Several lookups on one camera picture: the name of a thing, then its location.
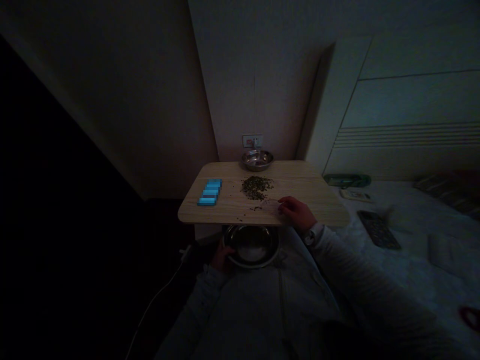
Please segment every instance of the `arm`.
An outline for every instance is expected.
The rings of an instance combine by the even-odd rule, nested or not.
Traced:
[[[229,268],[226,256],[233,252],[231,247],[222,248],[222,241],[219,242],[210,266],[204,265],[203,273],[198,275],[183,311],[163,340],[155,360],[188,359],[194,353],[210,314],[220,297],[220,290],[228,280],[224,273]]]
[[[375,321],[384,340],[415,358],[455,359],[454,341],[436,323],[436,316],[416,303],[381,271],[353,253],[338,236],[319,225],[306,204],[282,198],[279,211],[301,232],[314,227],[306,244],[328,279]]]

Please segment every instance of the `white sweater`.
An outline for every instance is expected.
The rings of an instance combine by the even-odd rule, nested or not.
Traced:
[[[155,360],[321,357],[319,324],[342,319],[314,260],[399,352],[412,359],[465,358],[433,313],[327,227],[308,250],[291,227],[279,236],[282,251],[270,266],[238,268],[231,278],[205,266]]]

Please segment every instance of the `white bedsheet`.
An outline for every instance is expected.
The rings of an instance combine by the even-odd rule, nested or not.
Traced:
[[[413,188],[412,184],[374,181],[369,187],[357,189],[372,196],[375,204],[346,200],[340,196],[338,188],[332,187],[350,214],[350,224],[337,229],[337,233],[354,251],[382,269],[435,313],[438,322],[467,353],[480,358],[480,334],[464,324],[458,312],[461,306],[480,309],[480,223]],[[390,230],[402,250],[375,246],[357,216],[358,210],[381,216],[393,210],[391,219],[397,230],[392,227]],[[459,239],[464,252],[463,278],[429,262],[428,234],[434,233]]]

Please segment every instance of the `blue rectangular object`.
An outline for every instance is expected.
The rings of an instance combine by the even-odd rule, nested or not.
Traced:
[[[217,204],[217,199],[214,197],[201,197],[196,204],[199,206],[214,206]]]
[[[196,203],[198,206],[214,206],[222,188],[222,179],[208,179],[200,199]]]

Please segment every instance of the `hand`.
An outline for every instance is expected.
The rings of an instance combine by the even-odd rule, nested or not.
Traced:
[[[224,247],[222,239],[218,242],[218,247],[216,248],[216,253],[211,260],[210,266],[219,272],[228,274],[233,267],[233,264],[230,260],[227,259],[229,254],[235,252],[230,246]]]
[[[310,230],[317,222],[308,205],[298,201],[296,198],[286,196],[282,197],[278,202],[281,203],[278,207],[278,212],[281,215],[286,215],[302,233]]]

